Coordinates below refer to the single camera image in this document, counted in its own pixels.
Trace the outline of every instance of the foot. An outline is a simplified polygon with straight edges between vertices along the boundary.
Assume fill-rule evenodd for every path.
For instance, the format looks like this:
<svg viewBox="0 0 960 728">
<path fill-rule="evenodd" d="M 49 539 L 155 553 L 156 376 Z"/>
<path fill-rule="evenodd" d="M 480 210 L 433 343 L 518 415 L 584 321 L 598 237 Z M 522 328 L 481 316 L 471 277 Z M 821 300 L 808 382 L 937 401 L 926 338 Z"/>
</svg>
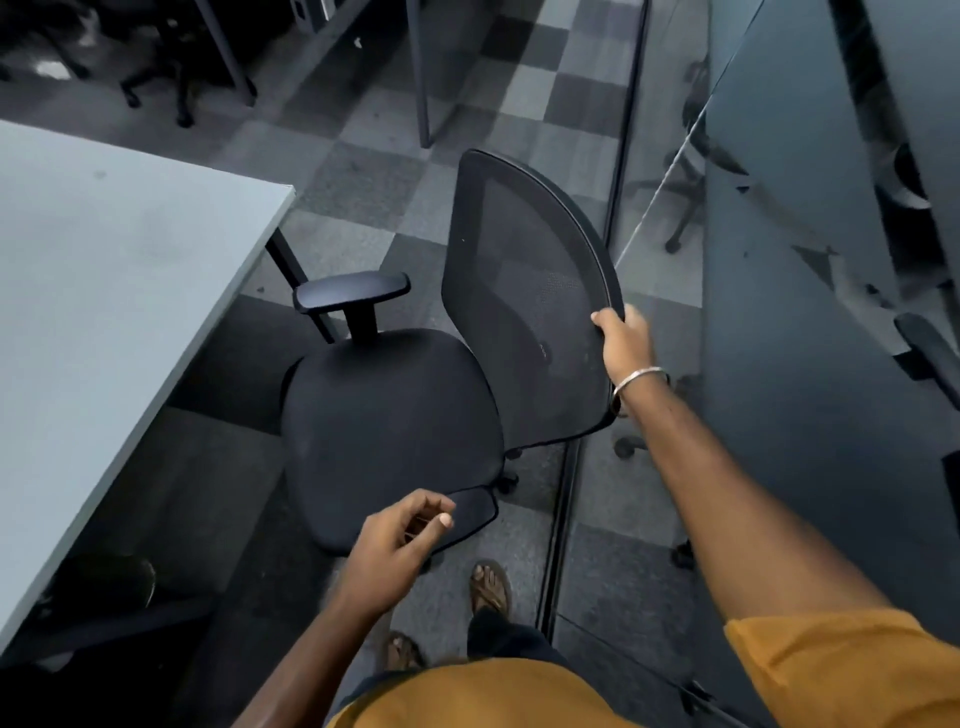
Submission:
<svg viewBox="0 0 960 728">
<path fill-rule="evenodd" d="M 391 632 L 387 641 L 387 670 L 423 669 L 426 662 L 412 639 L 400 632 Z"/>
<path fill-rule="evenodd" d="M 506 572 L 496 562 L 481 561 L 473 567 L 470 575 L 470 605 L 473 614 L 490 607 L 504 617 L 510 617 L 510 585 Z"/>
</svg>

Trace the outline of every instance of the metal bangle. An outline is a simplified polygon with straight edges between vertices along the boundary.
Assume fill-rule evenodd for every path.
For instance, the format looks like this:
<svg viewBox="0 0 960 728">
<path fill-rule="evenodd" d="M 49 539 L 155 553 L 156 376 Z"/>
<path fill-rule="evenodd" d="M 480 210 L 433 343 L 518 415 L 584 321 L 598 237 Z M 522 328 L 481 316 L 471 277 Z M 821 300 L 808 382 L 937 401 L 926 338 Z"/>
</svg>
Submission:
<svg viewBox="0 0 960 728">
<path fill-rule="evenodd" d="M 630 384 L 634 379 L 638 379 L 643 375 L 649 374 L 661 374 L 663 378 L 666 379 L 667 386 L 670 386 L 670 375 L 666 372 L 663 367 L 646 367 L 644 369 L 637 369 L 635 372 L 632 372 L 626 375 L 619 384 L 613 387 L 613 401 L 616 401 L 616 398 L 620 396 L 620 392 L 623 391 L 623 388 Z"/>
</svg>

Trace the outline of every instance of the chair armrest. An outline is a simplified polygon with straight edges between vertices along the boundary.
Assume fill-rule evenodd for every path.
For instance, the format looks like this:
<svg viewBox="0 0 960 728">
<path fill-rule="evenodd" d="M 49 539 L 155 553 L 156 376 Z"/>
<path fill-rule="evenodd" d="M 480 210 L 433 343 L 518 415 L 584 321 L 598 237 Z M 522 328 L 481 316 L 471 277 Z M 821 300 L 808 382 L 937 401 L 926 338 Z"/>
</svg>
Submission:
<svg viewBox="0 0 960 728">
<path fill-rule="evenodd" d="M 294 308 L 300 313 L 326 313 L 357 305 L 373 306 L 409 292 L 410 279 L 405 273 L 346 273 L 297 286 Z"/>
<path fill-rule="evenodd" d="M 929 375 L 956 409 L 960 409 L 960 357 L 950 344 L 923 316 L 901 313 L 894 325 L 910 349 L 921 356 L 929 366 Z"/>
</svg>

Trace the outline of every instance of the black office chair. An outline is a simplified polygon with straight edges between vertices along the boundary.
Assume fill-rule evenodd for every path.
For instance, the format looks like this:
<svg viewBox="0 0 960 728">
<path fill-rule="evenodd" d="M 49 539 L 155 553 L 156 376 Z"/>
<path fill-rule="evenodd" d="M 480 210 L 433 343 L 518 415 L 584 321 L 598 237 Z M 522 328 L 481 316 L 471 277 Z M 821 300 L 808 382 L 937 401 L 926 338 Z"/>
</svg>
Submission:
<svg viewBox="0 0 960 728">
<path fill-rule="evenodd" d="M 192 127 L 190 85 L 198 75 L 201 41 L 206 28 L 193 3 L 183 0 L 97 0 L 101 26 L 107 36 L 125 39 L 131 29 L 150 26 L 156 30 L 154 57 L 120 82 L 127 106 L 139 109 L 135 89 L 156 78 L 172 79 L 177 85 L 177 124 Z"/>
<path fill-rule="evenodd" d="M 75 12 L 60 3 L 40 0 L 3 0 L 0 2 L 0 46 L 14 45 L 19 39 L 36 33 L 54 49 L 60 61 L 78 79 L 88 79 L 90 69 L 78 62 L 57 39 L 55 28 L 76 22 Z M 0 64 L 0 81 L 12 79 L 10 69 Z"/>
<path fill-rule="evenodd" d="M 555 184 L 500 155 L 460 160 L 444 307 L 463 335 L 377 331 L 374 305 L 410 290 L 403 274 L 315 280 L 301 313 L 343 310 L 351 339 L 287 373 L 287 479 L 317 543 L 349 553 L 364 519 L 417 488 L 457 503 L 435 549 L 497 516 L 505 458 L 613 420 L 603 338 L 589 313 L 623 300 L 610 258 Z"/>
</svg>

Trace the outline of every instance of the forearm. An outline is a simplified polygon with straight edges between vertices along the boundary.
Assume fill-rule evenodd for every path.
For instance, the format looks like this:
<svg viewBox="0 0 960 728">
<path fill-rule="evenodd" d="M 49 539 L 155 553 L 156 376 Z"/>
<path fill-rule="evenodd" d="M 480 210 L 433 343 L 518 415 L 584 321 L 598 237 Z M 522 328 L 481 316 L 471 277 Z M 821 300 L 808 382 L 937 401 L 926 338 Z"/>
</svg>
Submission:
<svg viewBox="0 0 960 728">
<path fill-rule="evenodd" d="M 659 377 L 629 385 L 624 401 L 726 619 L 889 606 L 820 533 L 744 473 Z"/>
<path fill-rule="evenodd" d="M 337 597 L 300 636 L 233 728 L 319 728 L 375 619 Z"/>
</svg>

